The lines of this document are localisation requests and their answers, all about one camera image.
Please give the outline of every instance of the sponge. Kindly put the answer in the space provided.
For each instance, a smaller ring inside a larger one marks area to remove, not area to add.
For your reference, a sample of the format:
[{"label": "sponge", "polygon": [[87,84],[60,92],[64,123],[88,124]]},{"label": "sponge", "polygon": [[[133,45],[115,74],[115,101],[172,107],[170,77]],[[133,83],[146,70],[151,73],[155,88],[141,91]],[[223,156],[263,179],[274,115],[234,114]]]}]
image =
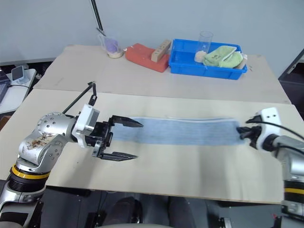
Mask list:
[{"label": "sponge", "polygon": [[125,57],[131,62],[162,73],[169,66],[169,55],[165,54],[158,62],[153,62],[151,55],[154,50],[155,49],[137,43],[127,48]]}]

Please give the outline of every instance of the green cloth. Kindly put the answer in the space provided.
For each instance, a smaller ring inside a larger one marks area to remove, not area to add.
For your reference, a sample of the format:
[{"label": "green cloth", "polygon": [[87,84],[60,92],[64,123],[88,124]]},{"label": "green cloth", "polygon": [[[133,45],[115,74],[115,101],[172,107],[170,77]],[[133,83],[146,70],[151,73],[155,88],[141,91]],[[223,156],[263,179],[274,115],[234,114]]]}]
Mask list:
[{"label": "green cloth", "polygon": [[233,52],[227,59],[224,61],[219,62],[219,67],[226,67],[226,68],[235,68],[239,65],[243,60],[243,56],[241,53],[235,51]]},{"label": "green cloth", "polygon": [[219,62],[228,58],[237,48],[232,46],[220,46],[218,49],[205,55],[203,63],[207,66],[219,66]]},{"label": "green cloth", "polygon": [[234,68],[239,65],[243,56],[237,48],[232,46],[220,46],[218,49],[205,55],[203,61],[206,66]]}]

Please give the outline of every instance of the white device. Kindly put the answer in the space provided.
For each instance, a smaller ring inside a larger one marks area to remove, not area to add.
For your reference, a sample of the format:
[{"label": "white device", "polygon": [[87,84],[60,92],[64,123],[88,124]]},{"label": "white device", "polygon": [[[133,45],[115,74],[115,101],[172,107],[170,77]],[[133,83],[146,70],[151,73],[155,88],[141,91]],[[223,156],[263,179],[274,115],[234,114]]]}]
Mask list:
[{"label": "white device", "polygon": [[[256,113],[256,115],[260,115],[262,121],[265,122],[271,122],[277,125],[281,125],[281,120],[280,120],[280,116],[279,116],[279,112],[277,110],[277,108],[265,108],[259,112]],[[273,126],[273,125],[268,125],[268,124],[264,124],[262,127],[262,131],[261,134],[259,136],[259,138],[256,141],[256,148],[258,150],[262,150],[265,151],[263,149],[263,142],[265,141],[265,139],[267,138],[267,136],[269,136],[270,134],[277,134],[277,135],[281,135],[280,134],[280,128]]]},{"label": "white device", "polygon": [[26,76],[25,70],[23,66],[18,66],[11,70],[11,78],[12,83],[24,84],[29,81],[29,78]]},{"label": "white device", "polygon": [[98,115],[98,110],[94,109],[91,105],[85,104],[77,119],[72,130],[72,135],[77,138],[78,144],[83,148],[88,147],[85,136],[94,130]]}]

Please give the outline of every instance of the beige tabletop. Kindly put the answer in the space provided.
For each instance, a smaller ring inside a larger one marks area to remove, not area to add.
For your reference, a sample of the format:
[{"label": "beige tabletop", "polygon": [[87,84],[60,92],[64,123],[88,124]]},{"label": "beige tabletop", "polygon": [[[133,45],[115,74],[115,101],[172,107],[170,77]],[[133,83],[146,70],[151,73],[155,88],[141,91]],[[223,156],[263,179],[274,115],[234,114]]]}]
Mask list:
[{"label": "beige tabletop", "polygon": [[[43,115],[61,112],[79,92],[34,89],[0,132],[0,179],[16,161],[20,142]],[[91,93],[68,114],[77,114]],[[255,112],[275,106],[282,125],[304,134],[304,123],[291,104],[181,99],[98,93],[98,121],[122,116],[212,118],[232,117],[244,125]],[[104,161],[91,156],[92,148],[68,143],[48,185],[177,195],[186,197],[279,203],[283,198],[282,170],[268,152],[249,142],[234,146],[180,146],[112,141],[107,152],[138,155],[130,161]]]},{"label": "beige tabletop", "polygon": [[290,104],[279,81],[260,55],[248,56],[248,71],[239,80],[159,73],[121,57],[110,59],[99,46],[65,48],[34,86],[83,91],[96,81],[97,91],[125,95],[272,102]]}]

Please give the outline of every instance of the floor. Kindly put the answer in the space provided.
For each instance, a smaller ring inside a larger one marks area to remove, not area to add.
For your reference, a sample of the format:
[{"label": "floor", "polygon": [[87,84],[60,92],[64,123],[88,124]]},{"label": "floor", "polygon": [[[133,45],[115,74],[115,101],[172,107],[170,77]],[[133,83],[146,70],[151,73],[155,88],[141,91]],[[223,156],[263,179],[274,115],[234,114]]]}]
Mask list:
[{"label": "floor", "polygon": [[[3,184],[4,181],[0,180],[0,189]],[[87,220],[89,221],[90,215],[99,214],[102,218],[119,199],[129,196],[133,196],[142,203],[144,223],[169,224],[168,196],[48,187],[42,198],[44,206],[41,228],[100,226],[101,221],[98,224],[94,223],[94,226],[86,226],[89,224]],[[193,198],[187,198],[187,201],[198,228],[218,228],[217,220],[220,217],[230,218],[233,228],[270,228],[273,226],[274,217],[281,215],[280,205],[257,205]]]}]

